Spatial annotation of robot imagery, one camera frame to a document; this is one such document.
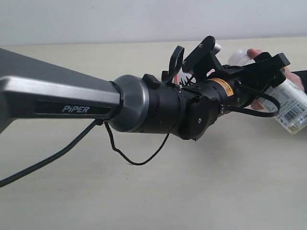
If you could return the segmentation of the black sleeved forearm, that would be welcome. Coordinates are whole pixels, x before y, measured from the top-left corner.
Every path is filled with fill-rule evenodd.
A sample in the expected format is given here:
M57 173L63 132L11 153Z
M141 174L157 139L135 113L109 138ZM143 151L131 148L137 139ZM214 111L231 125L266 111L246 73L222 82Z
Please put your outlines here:
M293 71L292 74L292 82L301 89L304 93L307 93L307 71L299 70Z

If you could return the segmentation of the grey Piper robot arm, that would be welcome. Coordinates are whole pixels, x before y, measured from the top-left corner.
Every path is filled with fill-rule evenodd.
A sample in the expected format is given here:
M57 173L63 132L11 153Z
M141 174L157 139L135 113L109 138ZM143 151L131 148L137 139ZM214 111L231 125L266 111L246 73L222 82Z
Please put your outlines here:
M244 66L221 65L214 48L184 57L177 46L161 80L110 81L1 49L0 128L17 119L97 119L119 132L198 140L229 112L261 116L248 106L285 80L288 65L283 53L267 52Z

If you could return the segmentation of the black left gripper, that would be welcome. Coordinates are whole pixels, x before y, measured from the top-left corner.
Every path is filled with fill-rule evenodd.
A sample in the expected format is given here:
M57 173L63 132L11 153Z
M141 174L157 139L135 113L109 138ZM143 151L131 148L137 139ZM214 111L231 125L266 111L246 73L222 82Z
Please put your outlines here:
M271 56L263 52L254 58L254 63L244 65L242 68L252 75L241 82L243 89L239 88L239 77L235 76L237 67L227 65L211 69L207 73L190 73L196 82L182 87L179 97L187 108L196 105L201 98L216 101L219 105L245 108L254 100L260 99L259 92L265 93L270 87L276 88L286 80L282 69L291 63L284 53Z

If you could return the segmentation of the person's open hand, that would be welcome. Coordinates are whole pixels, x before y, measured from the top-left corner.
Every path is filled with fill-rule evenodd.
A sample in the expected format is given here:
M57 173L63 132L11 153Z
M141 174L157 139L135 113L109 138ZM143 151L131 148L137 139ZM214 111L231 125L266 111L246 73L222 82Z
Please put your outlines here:
M247 50L247 56L250 59L254 59L256 56L258 56L261 53L262 53L262 51L260 49L250 48L250 49ZM290 81L292 81L292 74L291 74L291 72L293 72L293 71L290 71L288 67L284 68L284 74L285 74L286 78L288 78ZM250 106L251 106L251 108L253 110L263 110L263 107L259 104L259 102L257 100L254 100L251 103Z

